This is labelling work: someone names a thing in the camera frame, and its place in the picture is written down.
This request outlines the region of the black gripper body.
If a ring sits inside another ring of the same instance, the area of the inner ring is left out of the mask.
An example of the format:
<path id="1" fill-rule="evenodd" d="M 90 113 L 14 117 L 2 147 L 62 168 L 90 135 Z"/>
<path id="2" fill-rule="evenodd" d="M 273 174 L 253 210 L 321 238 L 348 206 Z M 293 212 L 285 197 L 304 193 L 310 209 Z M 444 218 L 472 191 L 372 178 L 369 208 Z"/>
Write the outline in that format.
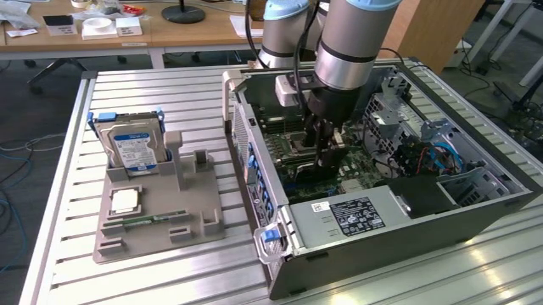
<path id="1" fill-rule="evenodd" d="M 334 126 L 341 125 L 353 112 L 360 89 L 336 90 L 330 87 L 321 87 L 310 90 L 308 95 L 306 108 L 317 119 L 325 119 Z"/>

